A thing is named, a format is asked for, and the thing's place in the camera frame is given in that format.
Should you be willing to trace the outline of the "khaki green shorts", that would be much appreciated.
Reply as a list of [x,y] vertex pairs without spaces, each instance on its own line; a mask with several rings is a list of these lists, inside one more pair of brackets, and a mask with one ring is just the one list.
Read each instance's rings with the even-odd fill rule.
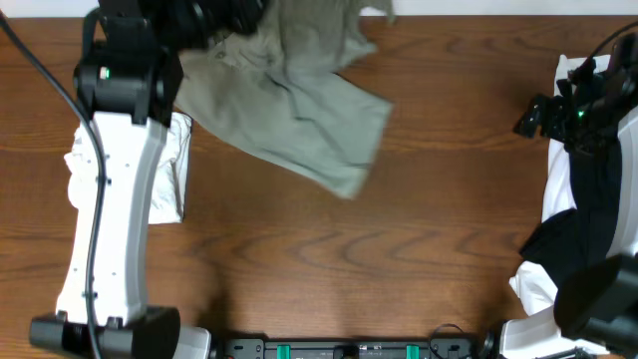
[[353,198],[375,160],[391,102],[339,76],[376,52],[360,29],[390,1],[273,1],[254,34],[180,55],[176,106],[222,141]]

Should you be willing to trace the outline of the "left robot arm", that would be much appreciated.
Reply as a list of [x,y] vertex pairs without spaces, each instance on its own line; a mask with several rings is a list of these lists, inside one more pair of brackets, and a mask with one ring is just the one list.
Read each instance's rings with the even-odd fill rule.
[[263,0],[102,0],[84,19],[74,71],[93,153],[72,261],[53,313],[31,322],[33,346],[78,358],[218,358],[202,328],[151,306],[146,247],[153,183],[183,71],[178,54],[227,30],[251,34]]

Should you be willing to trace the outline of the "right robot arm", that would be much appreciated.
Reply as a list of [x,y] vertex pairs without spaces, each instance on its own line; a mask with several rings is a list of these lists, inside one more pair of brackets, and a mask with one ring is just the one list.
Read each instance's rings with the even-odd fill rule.
[[512,286],[527,317],[504,324],[503,358],[637,353],[637,65],[561,59],[552,96],[515,125],[550,141],[542,222]]

